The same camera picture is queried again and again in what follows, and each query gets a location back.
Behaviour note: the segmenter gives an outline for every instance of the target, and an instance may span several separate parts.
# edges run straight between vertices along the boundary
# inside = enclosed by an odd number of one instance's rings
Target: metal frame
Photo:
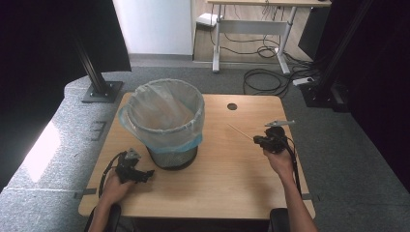
[[[118,92],[123,86],[122,81],[105,81],[103,75],[96,67],[88,56],[88,53],[78,36],[77,31],[74,27],[71,27],[71,35],[74,40],[75,49],[77,51],[78,57],[81,61],[84,70],[87,72],[88,77],[91,80],[91,86],[88,88],[82,102],[107,102],[113,103],[117,98]]]
[[[290,16],[287,21],[249,21],[249,20],[222,20],[220,17],[221,6],[218,8],[217,18],[217,41],[214,45],[214,59],[212,70],[214,73],[220,71],[220,33],[230,34],[255,34],[255,35],[279,35],[282,36],[282,42],[279,48],[275,49],[277,57],[284,74],[290,74],[286,61],[283,57],[283,51],[289,37],[290,29],[293,25],[297,7],[292,7]]]

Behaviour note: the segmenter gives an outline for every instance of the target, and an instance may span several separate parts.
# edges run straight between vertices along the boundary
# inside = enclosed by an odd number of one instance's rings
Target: white desk
[[[217,41],[214,46],[213,72],[220,71],[220,33],[254,34],[254,35],[279,35],[282,36],[279,48],[276,48],[277,57],[283,73],[289,74],[289,68],[283,57],[284,47],[292,28],[293,19],[298,7],[330,7],[331,1],[319,0],[207,0],[207,3],[219,5],[217,19]],[[292,11],[287,21],[250,21],[250,20],[225,20],[220,17],[222,5],[248,5],[248,6],[281,6],[291,7]]]

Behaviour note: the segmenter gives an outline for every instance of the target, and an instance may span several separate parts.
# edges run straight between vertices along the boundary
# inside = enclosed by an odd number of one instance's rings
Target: small hole
[[[230,110],[236,110],[238,108],[238,105],[236,105],[236,103],[229,103],[227,107]]]

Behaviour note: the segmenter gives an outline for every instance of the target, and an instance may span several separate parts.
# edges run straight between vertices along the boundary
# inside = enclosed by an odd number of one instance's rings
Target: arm
[[[293,179],[293,166],[289,153],[272,154],[266,150],[263,154],[268,158],[272,168],[278,173],[283,184],[289,214],[290,231],[318,231]]]
[[[111,206],[123,199],[133,185],[132,181],[121,184],[117,173],[111,169],[88,231],[103,231],[105,229]]]

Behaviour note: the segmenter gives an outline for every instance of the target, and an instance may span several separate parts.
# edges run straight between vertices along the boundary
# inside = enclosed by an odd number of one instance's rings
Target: plastic bag
[[[202,94],[192,85],[160,79],[139,86],[118,116],[150,153],[175,155],[201,143],[204,106]]]

